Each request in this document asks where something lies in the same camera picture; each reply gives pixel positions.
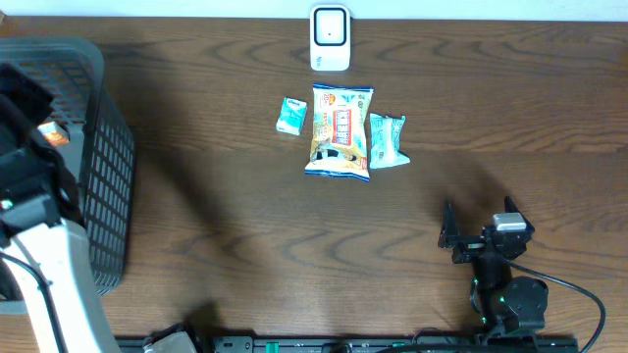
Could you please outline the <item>teal small carton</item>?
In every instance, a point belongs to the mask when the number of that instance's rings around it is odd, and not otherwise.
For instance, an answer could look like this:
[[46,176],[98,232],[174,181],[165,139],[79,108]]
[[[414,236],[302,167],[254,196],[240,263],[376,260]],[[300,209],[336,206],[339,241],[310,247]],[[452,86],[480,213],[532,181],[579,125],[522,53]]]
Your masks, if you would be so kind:
[[276,131],[300,135],[306,118],[307,103],[286,97],[276,122]]

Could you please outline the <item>orange small carton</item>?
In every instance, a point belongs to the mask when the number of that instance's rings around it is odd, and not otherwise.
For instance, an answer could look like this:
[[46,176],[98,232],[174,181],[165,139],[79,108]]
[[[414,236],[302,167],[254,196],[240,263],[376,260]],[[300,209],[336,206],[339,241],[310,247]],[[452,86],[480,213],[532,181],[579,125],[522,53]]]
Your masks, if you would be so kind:
[[70,143],[70,134],[58,123],[49,122],[37,127],[48,143],[54,147]]

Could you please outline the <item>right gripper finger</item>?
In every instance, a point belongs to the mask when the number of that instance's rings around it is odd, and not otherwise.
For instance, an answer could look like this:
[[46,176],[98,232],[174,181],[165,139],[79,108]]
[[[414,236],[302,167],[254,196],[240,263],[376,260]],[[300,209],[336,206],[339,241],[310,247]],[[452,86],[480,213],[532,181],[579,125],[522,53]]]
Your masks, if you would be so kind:
[[517,206],[515,205],[515,203],[509,196],[504,197],[504,210],[505,210],[505,213],[513,213],[513,212],[520,213],[524,217],[527,223],[527,228],[523,231],[528,231],[528,232],[534,231],[534,227],[532,226],[532,224],[527,220],[527,218],[523,215],[523,213],[517,208]]
[[452,205],[446,201],[444,206],[444,217],[438,246],[440,248],[452,248],[459,241],[460,233],[455,219]]

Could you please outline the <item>yellow snack bag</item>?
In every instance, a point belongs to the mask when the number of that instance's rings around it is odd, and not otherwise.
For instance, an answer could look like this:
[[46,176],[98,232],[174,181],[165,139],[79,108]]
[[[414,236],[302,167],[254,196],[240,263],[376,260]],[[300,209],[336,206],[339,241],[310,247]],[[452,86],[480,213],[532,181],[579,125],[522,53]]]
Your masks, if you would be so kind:
[[365,121],[372,86],[313,84],[313,136],[304,172],[370,180]]

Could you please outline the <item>mint green pack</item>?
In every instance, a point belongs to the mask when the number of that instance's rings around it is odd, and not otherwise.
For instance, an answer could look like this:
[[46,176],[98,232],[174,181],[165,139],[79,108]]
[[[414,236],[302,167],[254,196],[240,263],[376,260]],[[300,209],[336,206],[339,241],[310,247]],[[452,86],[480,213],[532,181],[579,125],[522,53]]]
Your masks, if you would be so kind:
[[410,163],[400,151],[400,137],[406,121],[405,116],[395,118],[371,113],[371,169],[391,168]]

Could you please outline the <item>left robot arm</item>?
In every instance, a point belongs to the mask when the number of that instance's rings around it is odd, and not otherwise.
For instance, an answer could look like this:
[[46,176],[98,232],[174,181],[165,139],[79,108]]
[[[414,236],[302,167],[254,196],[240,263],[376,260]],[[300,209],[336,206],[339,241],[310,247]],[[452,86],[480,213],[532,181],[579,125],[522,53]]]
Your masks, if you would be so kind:
[[41,133],[52,95],[1,67],[1,260],[26,304],[42,352],[195,352],[177,325],[144,339],[111,330],[92,277],[74,177]]

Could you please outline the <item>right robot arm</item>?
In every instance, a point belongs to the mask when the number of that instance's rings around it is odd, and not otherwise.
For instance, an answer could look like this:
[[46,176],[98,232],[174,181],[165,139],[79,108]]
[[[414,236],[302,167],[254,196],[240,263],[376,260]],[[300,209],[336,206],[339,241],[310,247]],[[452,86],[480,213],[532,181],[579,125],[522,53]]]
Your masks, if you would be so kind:
[[514,277],[510,265],[527,250],[534,232],[510,197],[504,198],[504,211],[477,235],[463,235],[452,205],[445,203],[438,246],[452,251],[454,264],[472,266],[469,297],[485,326],[476,335],[482,345],[530,337],[545,326],[547,285],[533,277]]

